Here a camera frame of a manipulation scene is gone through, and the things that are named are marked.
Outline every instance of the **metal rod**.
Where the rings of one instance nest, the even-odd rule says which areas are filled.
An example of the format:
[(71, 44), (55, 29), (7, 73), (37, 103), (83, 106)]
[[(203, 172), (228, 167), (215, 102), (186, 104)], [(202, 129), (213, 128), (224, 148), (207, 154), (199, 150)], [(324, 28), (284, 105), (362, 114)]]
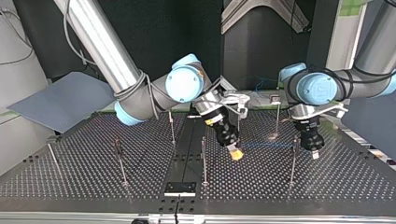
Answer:
[(133, 86), (140, 71), (96, 0), (54, 0), (98, 65), (108, 84), (118, 93)]
[(292, 147), (292, 151), (293, 151), (293, 163), (291, 165), (291, 175), (290, 175), (290, 187), (294, 186), (294, 170), (295, 170), (295, 165), (296, 165), (296, 157), (297, 157), (297, 152), (299, 150), (299, 141), (298, 141), (298, 137), (294, 136), (293, 139), (293, 147)]
[(116, 158), (119, 160), (119, 163), (120, 163), (120, 168), (121, 168), (122, 178), (123, 178), (122, 185), (124, 187), (127, 187), (127, 186), (129, 186), (129, 183), (128, 183), (128, 180), (126, 179), (125, 168), (124, 168), (123, 162), (122, 162), (123, 151), (122, 151), (122, 147), (121, 147), (121, 140), (119, 137), (117, 137), (114, 141), (114, 151), (116, 153)]
[(209, 183), (207, 182), (207, 175), (206, 175), (206, 146), (205, 146), (205, 137), (202, 137), (202, 159), (204, 161), (204, 186), (209, 185)]
[(55, 153), (53, 152), (52, 145), (50, 143), (47, 143), (47, 146), (49, 147), (50, 155), (53, 158), (53, 161), (55, 162), (56, 168), (58, 169), (58, 172), (59, 172), (59, 175), (61, 176), (61, 179), (64, 179), (63, 176), (62, 176), (61, 167), (59, 166), (58, 160), (56, 159)]
[(47, 146), (49, 147), (49, 152), (53, 158), (53, 161), (55, 162), (55, 164), (58, 165), (58, 160), (56, 160), (55, 153), (53, 153), (52, 145), (50, 143), (48, 143)]
[(122, 170), (122, 177), (123, 177), (123, 179), (124, 179), (122, 185), (123, 185), (124, 187), (125, 187), (125, 186), (129, 186), (128, 180), (126, 179), (125, 169), (124, 169), (124, 166), (123, 166), (122, 158), (121, 158), (121, 157), (120, 157), (120, 167), (121, 167), (121, 170)]
[(170, 110), (169, 110), (169, 122), (171, 123), (172, 143), (174, 145), (176, 143), (176, 140), (175, 140), (175, 129), (174, 129), (174, 126), (173, 126), (172, 111), (170, 111)]
[(276, 126), (275, 126), (276, 135), (277, 135), (278, 127), (279, 127), (279, 115), (280, 115), (280, 104), (277, 105), (277, 109), (276, 109)]

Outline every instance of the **cable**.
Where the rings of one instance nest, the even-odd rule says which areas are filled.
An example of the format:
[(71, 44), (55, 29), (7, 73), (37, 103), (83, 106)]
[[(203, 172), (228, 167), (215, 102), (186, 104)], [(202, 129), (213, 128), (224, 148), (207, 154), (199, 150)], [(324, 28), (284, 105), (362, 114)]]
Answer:
[(293, 22), (294, 22), (294, 13), (296, 10), (296, 1), (294, 0), (293, 2), (293, 7), (291, 8), (291, 18), (290, 18), (290, 39), (291, 39), (291, 44), (294, 45), (294, 41), (293, 41)]
[(29, 44), (29, 42), (27, 42), (26, 40), (24, 40), (21, 35), (18, 33), (17, 29), (15, 28), (15, 26), (11, 23), (11, 21), (7, 18), (6, 13), (10, 13), (11, 15), (13, 15), (14, 17), (16, 17), (18, 20), (20, 19), (20, 17), (13, 11), (4, 8), (4, 7), (0, 7), (0, 12), (1, 15), (3, 17), (3, 20), (5, 21), (5, 23), (11, 28), (11, 30), (13, 30), (15, 32), (15, 34), (18, 36), (18, 38), (30, 49), (30, 52), (23, 58), (12, 61), (12, 62), (6, 62), (6, 63), (0, 63), (0, 65), (7, 65), (7, 64), (13, 64), (13, 63), (19, 63), (22, 62), (26, 59), (28, 59), (30, 56), (32, 56), (33, 54), (33, 48), (32, 46)]
[(14, 31), (14, 33), (18, 36), (18, 38), (29, 48), (32, 47), (32, 45), (28, 42), (27, 38), (25, 37), (25, 39), (22, 38), (22, 36), (20, 35), (20, 33), (18, 33), (17, 29), (15, 28), (15, 26), (12, 24), (12, 22), (7, 18), (6, 13), (10, 13), (11, 15), (13, 15), (17, 20), (21, 21), (20, 17), (13, 11), (11, 11), (8, 8), (4, 8), (4, 7), (0, 7), (0, 12), (3, 13), (3, 20), (4, 22), (8, 25), (9, 28), (11, 28), (12, 31)]
[(396, 2), (392, 1), (392, 0), (384, 0), (384, 2), (390, 4), (393, 7), (396, 7)]
[(32, 54), (33, 54), (33, 49), (30, 49), (29, 54), (26, 55), (24, 58), (18, 59), (18, 60), (13, 61), (13, 62), (0, 63), (0, 65), (12, 64), (12, 63), (19, 63), (19, 62), (21, 62), (21, 61), (24, 61), (24, 60), (28, 59)]
[(91, 63), (93, 65), (96, 65), (96, 63), (86, 59), (83, 55), (79, 54), (79, 52), (74, 48), (72, 42), (70, 41), (70, 36), (69, 36), (69, 32), (67, 30), (67, 16), (69, 14), (69, 8), (70, 8), (70, 1), (71, 0), (67, 0), (66, 4), (65, 4), (65, 10), (64, 10), (64, 36), (66, 37), (66, 41), (67, 44), (69, 45), (70, 49), (73, 50), (73, 52), (82, 60), (84, 60), (87, 63)]

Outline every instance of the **gray panel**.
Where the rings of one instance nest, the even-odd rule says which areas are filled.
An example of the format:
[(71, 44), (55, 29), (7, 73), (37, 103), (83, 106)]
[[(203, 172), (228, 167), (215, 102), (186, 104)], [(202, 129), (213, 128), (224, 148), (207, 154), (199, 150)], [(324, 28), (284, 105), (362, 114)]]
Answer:
[(113, 91), (106, 83), (80, 72), (72, 72), (8, 109), (64, 133), (114, 100)]
[[(177, 136), (191, 134), (185, 163), (174, 157), (166, 114), (132, 127), (121, 125), (114, 115), (99, 115), (54, 146), (62, 178), (48, 152), (13, 175), (3, 176), (0, 211), (173, 214), (177, 208), (180, 216), (396, 217), (396, 173), (329, 121), (320, 127), (327, 142), (320, 158), (312, 161), (308, 152), (300, 152), (295, 185), (290, 189), (290, 141), (296, 131), (291, 123), (282, 123), (278, 140), (270, 142), (275, 115), (275, 111), (249, 112), (241, 123), (245, 157), (231, 161), (227, 150), (216, 143), (212, 129), (196, 120), (181, 131), (185, 115), (176, 114)], [(209, 186), (200, 187), (195, 198), (164, 198), (166, 177), (177, 166), (184, 166), (184, 181), (200, 186), (202, 163), (190, 160), (190, 155), (199, 152), (204, 133)], [(112, 153), (116, 136), (127, 148), (130, 192), (121, 186), (120, 168)]]
[(395, 106), (396, 92), (374, 99), (353, 99), (342, 121), (354, 133), (396, 159)]
[(248, 119), (241, 122), (245, 150), (241, 161), (230, 160), (228, 151), (217, 144), (214, 131), (207, 129), (209, 187), (202, 187), (196, 213), (396, 216), (396, 173), (384, 175), (378, 168), (382, 165), (390, 170), (386, 164), (378, 167), (371, 154), (355, 149), (359, 145), (346, 144), (351, 140), (340, 135), (329, 121), (322, 122), (319, 129), (326, 142), (320, 158), (314, 161), (302, 149), (290, 188), (290, 147), (297, 132), (285, 122), (279, 126), (278, 139), (270, 141), (275, 119), (275, 112), (249, 112)]
[[(184, 117), (174, 114), (175, 133), (180, 132)], [(121, 169), (112, 145), (117, 137), (124, 149), (128, 189), (121, 184)], [(24, 199), (28, 200), (24, 206), (29, 206), (31, 202), (52, 200), (34, 208), (50, 211), (62, 211), (67, 205), (73, 211), (158, 211), (159, 205), (144, 204), (160, 204), (163, 181), (174, 155), (167, 114), (132, 127), (121, 124), (114, 114), (98, 115), (54, 145), (53, 150), (62, 175), (48, 152), (36, 155), (38, 159), (27, 161), (25, 169), (0, 187), (0, 198), (6, 199), (3, 202)]]

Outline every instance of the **metal bracket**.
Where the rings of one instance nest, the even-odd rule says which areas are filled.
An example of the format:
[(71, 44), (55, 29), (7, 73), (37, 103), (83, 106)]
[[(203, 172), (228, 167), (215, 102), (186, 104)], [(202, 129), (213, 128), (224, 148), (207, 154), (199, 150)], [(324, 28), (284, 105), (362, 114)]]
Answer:
[(338, 110), (337, 118), (339, 119), (348, 111), (344, 108), (344, 104), (327, 104), (319, 106), (299, 104), (290, 109), (290, 115), (292, 119), (310, 119), (334, 109)]
[[(221, 33), (224, 35), (254, 7), (270, 7), (290, 25), (293, 5), (294, 0), (233, 0), (221, 15)], [(309, 20), (296, 4), (292, 28), (300, 33), (308, 24)]]

